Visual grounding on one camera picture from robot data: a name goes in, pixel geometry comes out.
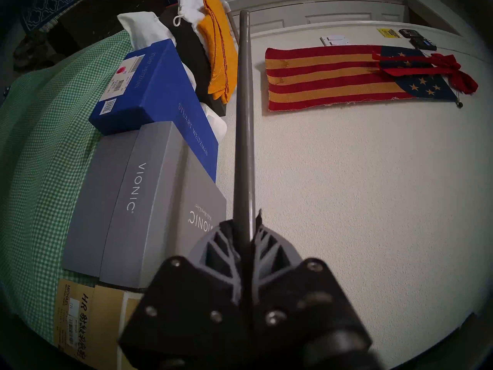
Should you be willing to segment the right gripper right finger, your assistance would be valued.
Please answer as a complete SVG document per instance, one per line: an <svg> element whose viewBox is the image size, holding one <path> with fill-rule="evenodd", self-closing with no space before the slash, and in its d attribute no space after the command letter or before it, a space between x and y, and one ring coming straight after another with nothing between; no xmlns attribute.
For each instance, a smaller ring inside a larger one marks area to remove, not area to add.
<svg viewBox="0 0 493 370"><path fill-rule="evenodd" d="M372 339L328 265L255 219L252 321L262 369L381 369Z"/></svg>

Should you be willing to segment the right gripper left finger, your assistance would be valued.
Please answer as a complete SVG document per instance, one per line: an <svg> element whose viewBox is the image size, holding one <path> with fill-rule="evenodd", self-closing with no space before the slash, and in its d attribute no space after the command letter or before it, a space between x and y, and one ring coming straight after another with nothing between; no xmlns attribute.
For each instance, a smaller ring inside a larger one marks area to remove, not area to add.
<svg viewBox="0 0 493 370"><path fill-rule="evenodd" d="M241 258L223 221L186 256L165 260L118 344L136 369L245 369Z"/></svg>

